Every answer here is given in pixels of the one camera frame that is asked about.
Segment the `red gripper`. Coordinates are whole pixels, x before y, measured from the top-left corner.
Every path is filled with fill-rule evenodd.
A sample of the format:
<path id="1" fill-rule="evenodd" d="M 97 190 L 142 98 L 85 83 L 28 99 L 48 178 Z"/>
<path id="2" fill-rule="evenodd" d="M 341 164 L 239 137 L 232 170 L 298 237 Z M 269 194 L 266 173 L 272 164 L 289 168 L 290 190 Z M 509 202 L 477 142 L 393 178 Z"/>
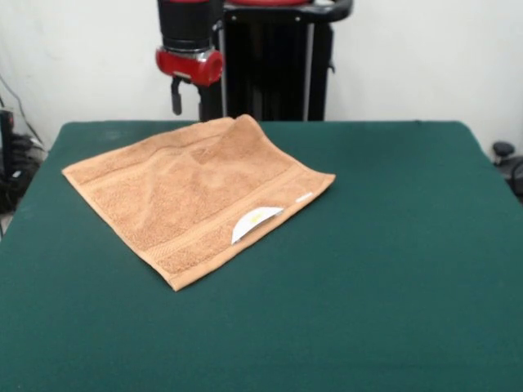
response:
<path id="1" fill-rule="evenodd" d="M 181 94 L 179 86 L 181 79 L 198 86 L 199 93 L 199 120 L 207 121 L 207 88 L 218 82 L 223 70 L 222 54 L 211 49 L 196 56 L 183 56 L 180 53 L 170 52 L 159 48 L 155 54 L 159 70 L 168 76 L 175 77 L 171 82 L 172 112 L 181 114 Z"/>

